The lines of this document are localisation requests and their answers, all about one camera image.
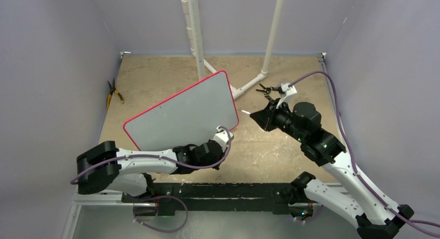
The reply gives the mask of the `red framed whiteboard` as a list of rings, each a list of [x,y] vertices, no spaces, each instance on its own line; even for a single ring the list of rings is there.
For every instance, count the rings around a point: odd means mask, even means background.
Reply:
[[[218,71],[157,103],[123,124],[140,151],[159,151],[211,139],[218,126],[239,124],[229,78]]]

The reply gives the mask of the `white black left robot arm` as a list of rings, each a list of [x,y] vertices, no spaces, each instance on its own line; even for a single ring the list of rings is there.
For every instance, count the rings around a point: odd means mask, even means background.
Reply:
[[[130,151],[105,141],[76,158],[77,176],[71,180],[79,194],[116,190],[149,202],[155,195],[151,173],[186,175],[214,168],[225,160],[230,142],[210,139],[163,151]]]

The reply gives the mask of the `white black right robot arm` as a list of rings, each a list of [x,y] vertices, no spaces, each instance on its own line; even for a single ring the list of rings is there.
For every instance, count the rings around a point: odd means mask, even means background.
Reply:
[[[414,215],[409,205],[397,204],[387,197],[351,161],[341,141],[321,125],[321,114],[308,102],[299,102],[290,110],[286,103],[275,103],[250,114],[266,132],[279,129],[300,142],[304,155],[330,173],[348,192],[347,195],[303,172],[291,182],[290,204],[316,201],[351,223],[361,238],[394,238]]]

